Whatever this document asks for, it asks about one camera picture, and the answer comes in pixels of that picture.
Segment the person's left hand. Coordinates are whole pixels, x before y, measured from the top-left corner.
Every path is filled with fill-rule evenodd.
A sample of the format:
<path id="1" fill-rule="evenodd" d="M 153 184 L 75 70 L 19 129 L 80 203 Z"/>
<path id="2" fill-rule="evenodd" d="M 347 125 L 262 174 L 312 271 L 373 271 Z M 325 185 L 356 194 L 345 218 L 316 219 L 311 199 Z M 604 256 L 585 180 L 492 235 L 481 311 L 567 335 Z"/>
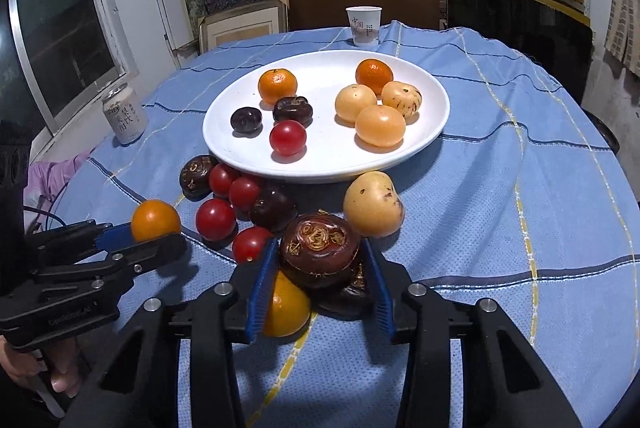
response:
<path id="1" fill-rule="evenodd" d="M 44 349 L 52 364 L 51 387 L 57 393 L 65 393 L 73 398 L 81 387 L 81 377 L 77 365 L 79 354 L 75 338 L 57 341 Z M 32 353 L 17 352 L 1 337 L 1 367 L 17 385 L 29 387 L 29 378 L 48 370 L 45 362 L 39 361 Z"/>

